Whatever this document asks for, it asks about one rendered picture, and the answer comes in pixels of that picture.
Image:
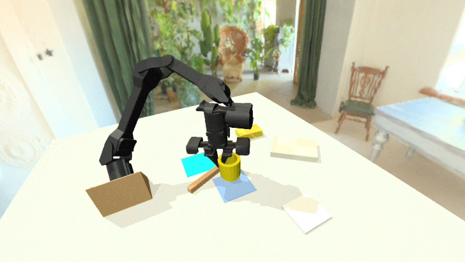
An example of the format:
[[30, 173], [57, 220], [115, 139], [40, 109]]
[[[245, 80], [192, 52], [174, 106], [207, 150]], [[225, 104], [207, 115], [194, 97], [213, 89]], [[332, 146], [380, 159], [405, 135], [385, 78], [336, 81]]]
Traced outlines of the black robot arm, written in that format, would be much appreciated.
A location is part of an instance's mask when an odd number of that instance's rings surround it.
[[134, 173], [132, 164], [129, 163], [137, 143], [137, 140], [133, 139], [134, 128], [148, 93], [158, 86], [160, 80], [168, 78], [174, 72], [195, 84], [206, 96], [216, 102], [209, 103], [203, 100], [195, 109], [204, 112], [206, 128], [217, 130], [226, 125], [228, 138], [230, 138], [230, 128], [249, 130], [252, 128], [254, 120], [252, 103], [234, 102], [230, 97], [229, 87], [221, 79], [205, 75], [170, 54], [143, 59], [135, 66], [133, 89], [119, 125], [109, 134], [99, 159], [102, 166], [106, 165], [110, 181]]

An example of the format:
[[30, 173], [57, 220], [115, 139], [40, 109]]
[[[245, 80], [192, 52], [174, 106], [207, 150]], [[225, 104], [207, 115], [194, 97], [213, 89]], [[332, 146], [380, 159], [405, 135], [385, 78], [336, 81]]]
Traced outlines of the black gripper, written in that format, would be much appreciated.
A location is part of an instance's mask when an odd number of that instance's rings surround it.
[[196, 155], [203, 148], [204, 156], [208, 157], [218, 168], [218, 153], [217, 149], [223, 149], [222, 163], [225, 164], [228, 157], [232, 157], [233, 149], [236, 149], [236, 154], [241, 156], [250, 155], [250, 139], [248, 137], [237, 137], [236, 142], [227, 140], [227, 128], [217, 130], [206, 128], [206, 136], [208, 141], [203, 142], [202, 137], [191, 137], [186, 145], [188, 155]]

